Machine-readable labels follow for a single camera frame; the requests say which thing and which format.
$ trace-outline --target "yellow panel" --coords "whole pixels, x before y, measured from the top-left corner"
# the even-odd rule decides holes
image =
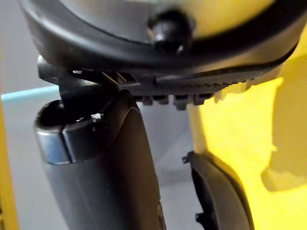
[[[18,230],[9,158],[6,150],[5,131],[0,100],[0,200],[6,230]]]
[[[242,186],[255,230],[307,229],[307,32],[279,78],[191,108],[194,148]]]
[[[274,2],[274,0],[188,0],[186,7],[187,13],[190,12],[197,19],[195,35],[211,36],[246,23]]]

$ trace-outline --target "black grip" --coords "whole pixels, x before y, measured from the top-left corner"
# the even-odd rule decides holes
[[[112,123],[107,133],[118,132],[111,142],[102,138],[105,148],[98,155],[77,163],[46,163],[53,193],[71,230],[165,228],[141,113],[130,96],[120,101],[126,106],[117,103],[107,118]],[[118,114],[122,119],[114,118]]]

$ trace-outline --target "yellow plastic body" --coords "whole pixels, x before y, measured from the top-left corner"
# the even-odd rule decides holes
[[[5,129],[0,100],[0,230],[18,230],[10,162],[5,143]]]
[[[241,185],[255,230],[307,230],[307,29],[268,75],[190,108],[194,149]]]

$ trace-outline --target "black plastic part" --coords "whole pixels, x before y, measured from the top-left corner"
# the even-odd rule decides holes
[[[190,49],[193,24],[182,12],[166,11],[151,19],[148,26],[153,44],[158,51],[179,54]]]
[[[229,177],[200,154],[187,155],[197,197],[203,209],[196,221],[205,230],[252,230],[246,207]]]
[[[41,122],[46,123],[44,113],[52,104],[58,102],[47,105],[36,120],[39,140],[43,135],[50,137],[51,127]],[[66,146],[71,144],[74,153],[70,156],[72,159],[85,156],[83,161],[59,165],[47,161],[45,164],[69,229],[164,230],[159,184],[136,103],[127,92],[120,92],[104,110],[104,117],[108,129],[98,131],[97,138],[88,136],[93,130],[86,125],[80,128],[78,123],[65,125],[63,135],[70,136]],[[93,143],[87,139],[100,147],[93,149]],[[58,156],[56,144],[52,143],[53,154]],[[50,147],[44,142],[40,142],[40,146],[43,152]]]
[[[279,59],[298,42],[306,21],[306,18],[301,17],[307,9],[305,0],[279,0],[250,22],[195,42],[188,55],[169,56],[154,52],[151,46],[121,40],[92,27],[58,0],[21,0],[21,5],[36,46],[50,64],[70,70],[115,70],[146,74],[201,72],[207,65],[212,66],[211,69],[244,66],[246,62],[252,63],[253,58],[259,62],[259,58],[263,59],[268,53],[258,56],[242,54],[248,54],[253,47],[271,38],[276,39],[275,45],[283,45],[278,49],[279,54],[276,53],[270,61]],[[301,27],[294,26],[296,23],[301,24]],[[282,32],[287,30],[291,30],[291,37],[281,39]]]

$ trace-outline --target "small screw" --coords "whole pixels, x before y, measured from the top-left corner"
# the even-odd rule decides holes
[[[183,158],[182,158],[182,162],[183,162],[184,164],[189,163],[188,157],[183,157]]]

